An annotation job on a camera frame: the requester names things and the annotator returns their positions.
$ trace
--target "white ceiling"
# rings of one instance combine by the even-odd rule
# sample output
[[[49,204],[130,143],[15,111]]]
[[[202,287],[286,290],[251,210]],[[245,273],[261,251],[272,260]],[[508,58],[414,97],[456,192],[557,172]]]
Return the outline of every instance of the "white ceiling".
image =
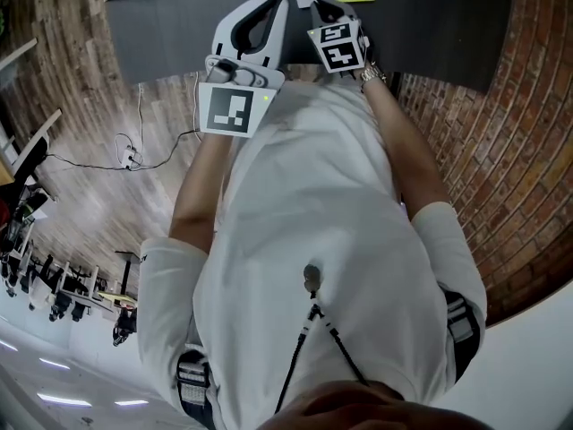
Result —
[[[147,381],[137,353],[137,339],[112,345],[113,323],[94,311],[80,322],[69,315],[50,322],[49,311],[31,312],[23,294],[9,298],[0,292],[0,340],[14,345],[14,352],[0,345],[0,364],[49,416],[68,429],[183,429],[199,428],[164,402]],[[70,366],[62,370],[39,361],[43,357]],[[86,400],[91,408],[47,405],[42,392]],[[119,400],[147,400],[148,405],[118,407]],[[82,417],[92,419],[88,426]]]
[[[495,430],[552,430],[573,409],[573,282],[490,328],[459,383],[435,403]]]

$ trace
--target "black cable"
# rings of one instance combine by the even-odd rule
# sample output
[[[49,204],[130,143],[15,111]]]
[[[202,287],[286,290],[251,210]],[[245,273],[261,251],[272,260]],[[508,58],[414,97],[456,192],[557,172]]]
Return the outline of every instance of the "black cable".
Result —
[[[342,344],[342,340],[340,340],[340,338],[338,337],[338,331],[336,331],[333,328],[330,331],[330,334],[332,335],[332,337],[334,338],[334,341],[337,343],[338,347],[340,348],[340,351],[342,352],[342,355],[344,355],[344,358],[346,359],[348,365],[350,366],[350,368],[352,368],[352,371],[354,372],[358,381],[362,385],[365,385],[366,387],[370,387],[370,384],[366,381],[366,379],[364,379],[364,376],[362,376],[362,373],[358,369],[358,366],[356,366],[355,362],[352,361],[352,358],[350,357],[350,354],[348,354],[348,351],[344,347],[344,344]]]
[[[298,336],[298,342],[296,343],[295,353],[293,354],[293,359],[290,362],[290,367],[288,368],[288,374],[286,375],[286,380],[283,383],[283,390],[280,391],[280,398],[278,399],[277,407],[275,408],[275,414],[277,414],[281,407],[283,406],[283,401],[285,400],[285,395],[287,394],[288,385],[290,384],[291,377],[293,376],[293,372],[295,371],[296,360],[298,359],[298,354],[301,352],[301,348],[303,348],[304,340],[306,339],[306,335],[300,334]]]
[[[177,139],[175,140],[175,145],[171,149],[171,152],[169,153],[169,157],[167,159],[165,159],[164,161],[160,162],[159,164],[156,164],[155,166],[143,166],[142,167],[141,165],[139,165],[137,168],[106,168],[104,166],[94,166],[91,164],[78,164],[77,162],[71,162],[70,160],[63,158],[60,155],[57,155],[54,153],[47,153],[46,158],[50,158],[50,157],[56,158],[56,159],[59,159],[63,162],[67,162],[68,164],[75,166],[77,168],[96,168],[99,170],[115,170],[115,171],[127,170],[129,172],[138,172],[140,170],[150,170],[153,168],[160,168],[164,164],[167,164],[169,162],[169,160],[171,160],[171,158],[173,157],[173,153],[175,153],[175,150],[177,148],[177,145],[179,145],[179,141],[181,141],[181,138],[184,137],[185,135],[190,134],[190,133],[197,133],[197,132],[198,131],[196,131],[196,130],[191,130],[191,131],[185,131],[184,133],[180,133],[179,135],[177,135]]]

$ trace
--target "wooden floor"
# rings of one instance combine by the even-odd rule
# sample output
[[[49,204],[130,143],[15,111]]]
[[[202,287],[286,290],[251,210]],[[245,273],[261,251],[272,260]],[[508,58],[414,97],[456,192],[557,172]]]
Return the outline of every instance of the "wooden floor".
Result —
[[[138,87],[120,76],[102,0],[12,0],[9,19],[0,57],[38,38],[0,92],[16,141],[26,142],[61,108],[49,151],[81,164],[117,167],[116,133],[141,146]],[[176,136],[192,127],[194,81],[187,74],[142,85],[145,164],[166,159]],[[124,148],[124,139],[118,143]],[[195,137],[186,136],[168,164],[140,172],[73,168],[48,158],[38,175],[58,204],[51,218],[38,222],[35,245],[57,260],[97,264],[101,275],[121,279],[124,263],[114,251],[139,254],[143,239],[167,232],[196,148]],[[135,283],[130,281],[132,291]]]

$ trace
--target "white t-shirt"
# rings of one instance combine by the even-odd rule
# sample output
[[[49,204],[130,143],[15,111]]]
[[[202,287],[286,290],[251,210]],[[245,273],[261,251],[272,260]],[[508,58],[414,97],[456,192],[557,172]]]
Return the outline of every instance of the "white t-shirt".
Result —
[[[143,244],[141,360],[176,408],[176,363],[194,317],[227,430],[272,417],[311,308],[309,263],[368,380],[421,403],[455,382],[442,288],[466,298],[483,330],[483,283],[448,204],[412,222],[400,208],[369,110],[355,87],[287,83],[269,123],[242,142],[209,257],[174,239]],[[320,383],[355,379],[315,321],[283,406]]]

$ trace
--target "ceiling light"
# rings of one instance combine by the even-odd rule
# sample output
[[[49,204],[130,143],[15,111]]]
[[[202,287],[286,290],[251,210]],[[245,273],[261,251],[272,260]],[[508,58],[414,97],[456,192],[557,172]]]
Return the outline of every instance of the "ceiling light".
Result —
[[[39,361],[40,361],[40,362],[43,362],[43,363],[46,363],[46,364],[48,364],[48,365],[51,365],[51,366],[55,366],[56,368],[70,369],[70,366],[60,365],[59,363],[51,362],[51,361],[49,361],[49,360],[46,360],[45,358],[41,358]]]
[[[146,400],[132,400],[132,401],[116,401],[115,404],[117,406],[137,406],[137,405],[146,405],[149,402]]]
[[[50,397],[49,395],[44,395],[43,393],[38,393],[38,396],[48,403],[57,403],[59,405],[70,405],[70,406],[85,406],[86,408],[91,408],[91,405],[84,400],[70,400],[68,398]]]
[[[16,347],[14,347],[12,344],[8,344],[7,342],[4,342],[2,340],[0,340],[0,344],[9,348],[10,350],[13,350],[14,352],[18,352],[18,349]]]

